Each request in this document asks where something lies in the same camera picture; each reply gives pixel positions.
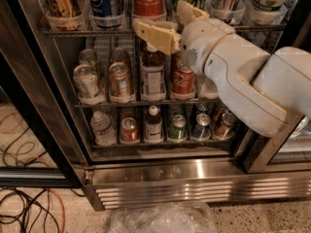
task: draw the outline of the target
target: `brown bottle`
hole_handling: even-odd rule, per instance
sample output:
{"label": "brown bottle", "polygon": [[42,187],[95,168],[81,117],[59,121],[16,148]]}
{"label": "brown bottle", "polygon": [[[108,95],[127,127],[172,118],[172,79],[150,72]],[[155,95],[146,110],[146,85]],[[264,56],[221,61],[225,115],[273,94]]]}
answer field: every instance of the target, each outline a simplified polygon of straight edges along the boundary
{"label": "brown bottle", "polygon": [[151,44],[144,52],[141,71],[145,95],[164,93],[164,55]]}
{"label": "brown bottle", "polygon": [[162,140],[162,117],[155,105],[152,105],[146,114],[145,139],[155,143]]}

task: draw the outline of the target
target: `floor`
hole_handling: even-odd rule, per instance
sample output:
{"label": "floor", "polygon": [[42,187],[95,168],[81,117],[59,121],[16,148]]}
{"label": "floor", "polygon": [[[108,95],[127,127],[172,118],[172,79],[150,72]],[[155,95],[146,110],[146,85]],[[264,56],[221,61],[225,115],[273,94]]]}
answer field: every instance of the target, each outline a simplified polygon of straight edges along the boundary
{"label": "floor", "polygon": [[[30,167],[54,165],[51,158],[44,154],[44,148],[31,130],[26,131],[27,125],[18,114],[15,114],[14,106],[10,103],[0,103],[0,105],[0,166],[20,167],[27,163]],[[24,131],[26,133],[8,149],[10,143]],[[4,150],[7,153],[5,158],[2,158]],[[40,158],[30,162],[34,160],[32,156],[40,156]],[[116,228],[110,230],[114,212],[109,210],[95,212],[85,197],[76,194],[82,194],[80,190],[53,189],[42,192],[40,188],[18,187],[17,190],[0,188],[0,233],[23,232],[16,219],[22,221],[22,216],[26,215],[25,212],[29,214],[24,218],[22,225],[29,221],[25,230],[27,233],[118,232],[114,231]],[[32,203],[31,198],[36,197],[38,199],[36,202],[32,200]],[[24,211],[23,209],[27,206],[30,210]],[[45,210],[54,216],[57,224],[51,216],[46,216]],[[214,203],[208,205],[208,210],[218,232],[311,232],[311,198]]]}

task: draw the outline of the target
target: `plastic bottle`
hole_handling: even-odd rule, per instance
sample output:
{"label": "plastic bottle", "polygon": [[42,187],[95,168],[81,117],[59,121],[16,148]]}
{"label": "plastic bottle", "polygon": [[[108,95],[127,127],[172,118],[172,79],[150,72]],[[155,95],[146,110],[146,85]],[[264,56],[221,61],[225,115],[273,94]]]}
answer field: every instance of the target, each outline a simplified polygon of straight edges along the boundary
{"label": "plastic bottle", "polygon": [[145,119],[145,140],[149,143],[159,143],[162,137],[162,117],[158,108],[152,105],[147,112]]}
{"label": "plastic bottle", "polygon": [[142,58],[143,94],[155,100],[163,99],[164,83],[164,55],[151,44],[147,44]]}
{"label": "plastic bottle", "polygon": [[95,135],[97,145],[110,146],[116,142],[116,131],[107,114],[95,111],[90,120],[90,126]]}

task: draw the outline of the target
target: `plastic bag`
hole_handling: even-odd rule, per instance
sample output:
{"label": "plastic bag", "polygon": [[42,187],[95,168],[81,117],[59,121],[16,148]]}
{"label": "plastic bag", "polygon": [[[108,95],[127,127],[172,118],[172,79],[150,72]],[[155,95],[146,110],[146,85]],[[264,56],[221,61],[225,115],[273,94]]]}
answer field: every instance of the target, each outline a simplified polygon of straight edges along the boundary
{"label": "plastic bag", "polygon": [[205,203],[168,203],[117,210],[108,233],[217,233]]}

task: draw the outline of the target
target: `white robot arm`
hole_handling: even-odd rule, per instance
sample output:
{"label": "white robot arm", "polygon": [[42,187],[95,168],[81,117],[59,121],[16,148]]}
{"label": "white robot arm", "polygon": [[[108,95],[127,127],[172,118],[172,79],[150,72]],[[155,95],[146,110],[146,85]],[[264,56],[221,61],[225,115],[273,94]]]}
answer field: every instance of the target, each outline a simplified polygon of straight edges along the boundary
{"label": "white robot arm", "polygon": [[311,117],[310,53],[283,48],[271,56],[218,19],[184,21],[182,61],[210,78],[224,104],[246,125],[273,137],[286,126],[288,110]]}

